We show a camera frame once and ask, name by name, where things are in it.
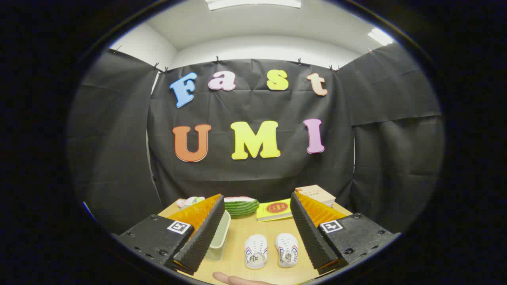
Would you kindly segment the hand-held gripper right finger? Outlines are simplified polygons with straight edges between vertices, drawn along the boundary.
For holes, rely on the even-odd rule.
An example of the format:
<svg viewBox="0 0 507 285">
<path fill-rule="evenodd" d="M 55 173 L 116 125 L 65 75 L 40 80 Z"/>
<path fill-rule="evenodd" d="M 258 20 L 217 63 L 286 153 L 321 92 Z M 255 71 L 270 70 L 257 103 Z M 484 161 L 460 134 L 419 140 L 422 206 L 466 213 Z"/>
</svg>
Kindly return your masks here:
<svg viewBox="0 0 507 285">
<path fill-rule="evenodd" d="M 300 192 L 292 193 L 290 209 L 319 274 L 362 262 L 400 236 L 362 213 L 346 215 Z"/>
</svg>

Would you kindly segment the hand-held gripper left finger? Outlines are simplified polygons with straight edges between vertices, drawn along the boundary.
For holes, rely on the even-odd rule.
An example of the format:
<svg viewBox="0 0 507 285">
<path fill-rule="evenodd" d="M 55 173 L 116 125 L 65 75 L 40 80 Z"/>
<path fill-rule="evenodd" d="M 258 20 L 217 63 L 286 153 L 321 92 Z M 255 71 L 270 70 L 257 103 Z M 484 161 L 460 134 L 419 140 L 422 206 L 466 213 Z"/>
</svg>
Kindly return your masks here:
<svg viewBox="0 0 507 285">
<path fill-rule="evenodd" d="M 224 212 L 224 196 L 217 194 L 168 217 L 150 215 L 120 234 L 118 240 L 153 264 L 193 275 Z"/>
</svg>

